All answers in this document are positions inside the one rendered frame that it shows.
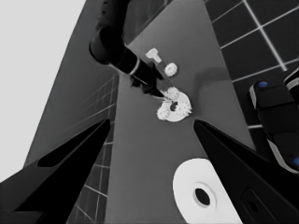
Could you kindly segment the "white round carrier with pins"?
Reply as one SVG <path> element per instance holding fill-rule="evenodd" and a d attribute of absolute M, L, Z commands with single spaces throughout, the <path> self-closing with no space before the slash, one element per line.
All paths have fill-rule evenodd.
<path fill-rule="evenodd" d="M 170 115 L 166 119 L 166 121 L 179 122 L 179 121 L 187 118 L 192 113 L 191 112 L 188 116 L 185 116 L 185 117 L 182 117 L 182 116 L 178 115 L 175 112 L 176 105 L 178 104 L 178 101 L 188 101 L 189 103 L 191 103 L 189 97 L 185 93 L 183 93 L 182 91 L 180 91 L 179 97 L 178 97 L 178 99 L 175 102 L 163 99 L 161 106 L 166 106 L 166 107 L 168 107 L 170 109 Z"/>

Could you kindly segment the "small white T-shaped piece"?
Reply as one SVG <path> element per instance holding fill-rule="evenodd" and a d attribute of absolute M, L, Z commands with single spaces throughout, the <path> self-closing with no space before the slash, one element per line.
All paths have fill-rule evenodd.
<path fill-rule="evenodd" d="M 149 59 L 154 60 L 156 63 L 160 63 L 162 61 L 162 59 L 159 56 L 159 52 L 156 48 L 150 49 L 147 53 L 146 56 Z"/>

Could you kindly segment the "dark robot body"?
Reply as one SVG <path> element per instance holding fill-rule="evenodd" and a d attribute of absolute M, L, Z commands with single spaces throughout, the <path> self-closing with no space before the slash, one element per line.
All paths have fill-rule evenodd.
<path fill-rule="evenodd" d="M 278 164 L 299 175 L 299 67 L 251 85 L 249 98 Z"/>

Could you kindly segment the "large thick white disc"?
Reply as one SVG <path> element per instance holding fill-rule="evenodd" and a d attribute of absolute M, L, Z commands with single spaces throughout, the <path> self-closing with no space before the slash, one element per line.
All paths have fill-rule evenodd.
<path fill-rule="evenodd" d="M 173 192 L 178 210 L 188 224 L 243 224 L 207 159 L 183 162 L 175 171 Z"/>

